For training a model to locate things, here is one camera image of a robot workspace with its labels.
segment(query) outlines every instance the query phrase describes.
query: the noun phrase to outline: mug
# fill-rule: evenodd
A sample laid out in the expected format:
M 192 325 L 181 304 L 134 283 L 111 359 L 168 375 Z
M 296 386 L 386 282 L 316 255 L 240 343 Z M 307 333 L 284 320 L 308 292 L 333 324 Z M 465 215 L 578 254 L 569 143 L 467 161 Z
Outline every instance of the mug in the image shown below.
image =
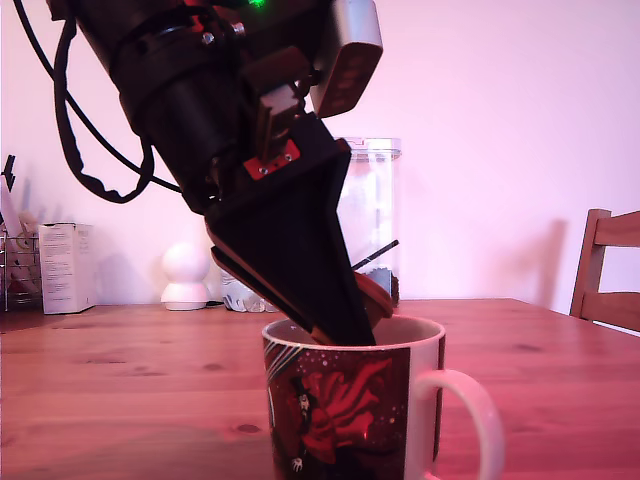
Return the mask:
M 442 325 L 394 315 L 376 326 L 377 344 L 368 347 L 319 345 L 291 320 L 262 335 L 279 480 L 437 480 L 443 388 L 473 418 L 478 479 L 500 478 L 498 411 L 478 382 L 444 369 Z

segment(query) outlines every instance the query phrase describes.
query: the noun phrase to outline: box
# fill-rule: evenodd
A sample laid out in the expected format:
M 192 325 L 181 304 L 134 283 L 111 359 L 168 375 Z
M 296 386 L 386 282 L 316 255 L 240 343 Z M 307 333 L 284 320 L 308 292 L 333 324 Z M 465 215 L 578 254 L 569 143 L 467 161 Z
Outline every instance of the box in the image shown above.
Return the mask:
M 92 230 L 75 223 L 39 226 L 44 313 L 76 313 L 96 304 Z

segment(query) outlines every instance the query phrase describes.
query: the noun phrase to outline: wood grain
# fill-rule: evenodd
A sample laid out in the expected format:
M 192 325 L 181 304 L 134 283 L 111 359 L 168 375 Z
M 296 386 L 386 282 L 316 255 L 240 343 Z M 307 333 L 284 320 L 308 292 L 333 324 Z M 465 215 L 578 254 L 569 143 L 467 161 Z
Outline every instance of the wood grain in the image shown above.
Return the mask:
M 609 210 L 589 210 L 587 224 L 582 240 L 582 251 L 576 274 L 576 284 L 573 289 L 570 315 L 582 318 L 582 303 L 586 292 L 597 292 L 600 288 L 602 265 L 604 264 L 605 246 L 595 245 L 598 222 L 611 217 Z
M 595 243 L 610 247 L 640 247 L 640 211 L 600 219 Z
M 640 331 L 639 293 L 598 293 L 607 246 L 640 247 L 640 211 L 612 217 L 609 210 L 589 210 L 570 313 Z
M 515 300 L 402 302 L 447 329 L 447 368 L 482 382 L 507 480 L 640 478 L 640 339 Z M 98 307 L 2 319 L 7 480 L 272 479 L 260 330 L 279 314 Z M 445 394 L 443 479 L 477 440 Z
M 587 292 L 581 316 L 593 322 L 615 322 L 618 327 L 640 330 L 640 293 Z

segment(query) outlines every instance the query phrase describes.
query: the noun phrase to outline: mug handle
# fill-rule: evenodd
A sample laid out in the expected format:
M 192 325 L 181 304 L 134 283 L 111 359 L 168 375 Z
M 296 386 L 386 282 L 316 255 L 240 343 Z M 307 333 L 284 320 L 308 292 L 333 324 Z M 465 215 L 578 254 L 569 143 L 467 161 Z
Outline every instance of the mug handle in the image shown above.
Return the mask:
M 415 392 L 421 400 L 433 398 L 438 388 L 448 388 L 455 393 L 471 413 L 480 440 L 478 480 L 498 480 L 504 467 L 505 442 L 502 422 L 493 400 L 482 385 L 456 370 L 432 370 L 416 379 Z M 424 478 L 438 480 L 429 472 Z

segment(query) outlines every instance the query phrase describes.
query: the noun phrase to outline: wire rack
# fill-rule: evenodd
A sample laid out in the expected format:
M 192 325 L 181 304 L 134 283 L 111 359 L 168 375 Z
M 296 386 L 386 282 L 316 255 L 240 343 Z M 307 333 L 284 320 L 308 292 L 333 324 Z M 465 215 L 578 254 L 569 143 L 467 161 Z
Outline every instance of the wire rack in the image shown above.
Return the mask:
M 42 307 L 37 234 L 10 237 L 6 231 L 0 231 L 0 300 L 5 312 Z

